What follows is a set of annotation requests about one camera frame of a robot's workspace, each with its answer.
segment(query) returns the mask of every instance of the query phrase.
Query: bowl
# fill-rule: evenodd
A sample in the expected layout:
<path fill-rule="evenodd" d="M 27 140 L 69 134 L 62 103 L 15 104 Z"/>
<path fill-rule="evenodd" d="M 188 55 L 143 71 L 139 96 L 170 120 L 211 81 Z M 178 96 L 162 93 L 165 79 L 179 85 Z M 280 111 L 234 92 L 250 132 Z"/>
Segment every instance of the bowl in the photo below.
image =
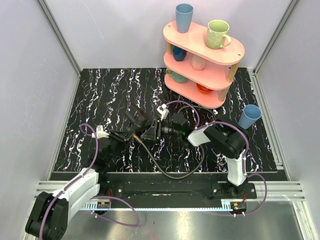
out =
<path fill-rule="evenodd" d="M 196 84 L 196 88 L 203 94 L 210 94 L 213 92 L 212 89 L 209 89 L 205 86 L 200 85 L 199 83 Z"/>

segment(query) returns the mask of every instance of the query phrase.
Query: green mug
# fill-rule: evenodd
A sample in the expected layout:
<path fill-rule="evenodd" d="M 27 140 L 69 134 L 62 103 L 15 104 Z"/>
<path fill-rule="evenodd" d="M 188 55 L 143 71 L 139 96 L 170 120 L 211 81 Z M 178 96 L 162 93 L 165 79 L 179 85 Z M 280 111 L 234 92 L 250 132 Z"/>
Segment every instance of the green mug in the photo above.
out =
<path fill-rule="evenodd" d="M 176 73 L 175 71 L 172 71 L 169 68 L 165 70 L 165 73 L 170 75 L 173 78 L 173 80 L 179 84 L 184 84 L 186 81 L 188 81 L 188 78 L 180 75 L 179 73 Z"/>
<path fill-rule="evenodd" d="M 227 35 L 229 31 L 229 24 L 223 20 L 212 20 L 208 24 L 205 37 L 205 45 L 210 49 L 221 49 L 229 46 L 231 37 Z"/>

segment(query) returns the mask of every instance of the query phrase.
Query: marble surface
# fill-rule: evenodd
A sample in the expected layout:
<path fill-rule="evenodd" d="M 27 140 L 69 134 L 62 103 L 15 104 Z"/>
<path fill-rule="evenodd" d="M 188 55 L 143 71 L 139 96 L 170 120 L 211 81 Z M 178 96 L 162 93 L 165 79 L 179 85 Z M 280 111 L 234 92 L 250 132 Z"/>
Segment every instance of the marble surface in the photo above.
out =
<path fill-rule="evenodd" d="M 88 123 L 94 128 L 103 125 L 105 129 L 125 130 L 129 121 L 125 112 L 136 104 L 153 117 L 156 108 L 173 100 L 192 102 L 169 90 L 164 84 L 165 68 L 111 68 L 84 69 L 73 102 L 71 114 L 62 140 L 59 155 L 54 166 L 56 172 L 78 172 L 91 157 L 95 141 L 80 133 L 79 125 Z M 247 104 L 257 105 L 254 90 L 246 68 L 239 68 L 234 83 L 228 92 L 224 105 L 214 110 L 215 118 L 225 115 L 238 121 Z M 182 105 L 173 104 L 173 113 Z M 191 126 L 195 125 L 195 114 L 190 108 L 183 114 Z M 200 126 L 213 120 L 213 116 L 199 110 Z M 251 138 L 246 159 L 248 172 L 276 172 L 276 164 L 262 119 L 248 129 Z M 201 159 L 199 148 L 189 150 L 177 143 L 175 137 L 162 138 L 158 144 L 148 142 L 159 165 L 167 172 L 187 172 Z M 210 144 L 204 145 L 205 160 L 199 172 L 226 172 L 225 157 Z M 121 154 L 108 163 L 112 172 L 158 172 L 146 151 L 133 140 Z"/>

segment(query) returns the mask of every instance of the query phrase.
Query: pink shelf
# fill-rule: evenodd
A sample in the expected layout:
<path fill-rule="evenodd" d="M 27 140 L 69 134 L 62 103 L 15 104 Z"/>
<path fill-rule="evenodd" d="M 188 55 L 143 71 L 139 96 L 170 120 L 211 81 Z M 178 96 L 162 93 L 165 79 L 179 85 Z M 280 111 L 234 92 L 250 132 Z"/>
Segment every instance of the pink shelf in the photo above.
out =
<path fill-rule="evenodd" d="M 230 71 L 227 66 L 207 61 L 204 69 L 197 71 L 191 65 L 192 56 L 193 54 L 188 52 L 183 61 L 176 61 L 172 55 L 166 53 L 163 59 L 167 68 L 208 89 L 223 90 L 232 84 L 227 82 Z"/>
<path fill-rule="evenodd" d="M 225 101 L 219 101 L 219 91 L 213 91 L 210 94 L 203 94 L 198 91 L 196 83 L 188 80 L 186 83 L 177 83 L 173 78 L 166 74 L 164 77 L 165 85 L 176 93 L 190 99 L 191 101 L 207 108 L 216 109 L 222 106 Z"/>
<path fill-rule="evenodd" d="M 165 40 L 175 46 L 196 54 L 219 65 L 233 65 L 241 61 L 245 54 L 245 47 L 237 39 L 231 37 L 231 44 L 221 49 L 210 49 L 205 44 L 207 27 L 194 22 L 189 31 L 177 31 L 176 21 L 167 24 L 163 29 Z"/>

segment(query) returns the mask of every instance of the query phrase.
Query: gray wall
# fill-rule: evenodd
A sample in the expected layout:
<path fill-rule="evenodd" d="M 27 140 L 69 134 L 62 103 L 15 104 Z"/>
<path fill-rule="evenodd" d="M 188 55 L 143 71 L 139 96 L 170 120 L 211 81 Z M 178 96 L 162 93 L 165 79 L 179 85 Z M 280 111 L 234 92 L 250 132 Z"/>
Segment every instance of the gray wall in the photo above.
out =
<path fill-rule="evenodd" d="M 1 0 L 0 12 L 0 239 L 18 240 L 77 76 L 35 0 Z"/>
<path fill-rule="evenodd" d="M 164 26 L 181 0 L 46 0 L 81 68 L 164 67 Z M 192 20 L 230 24 L 245 47 L 242 67 L 253 68 L 290 0 L 188 0 Z"/>
<path fill-rule="evenodd" d="M 293 180 L 320 234 L 320 1 L 302 0 L 258 77 Z"/>

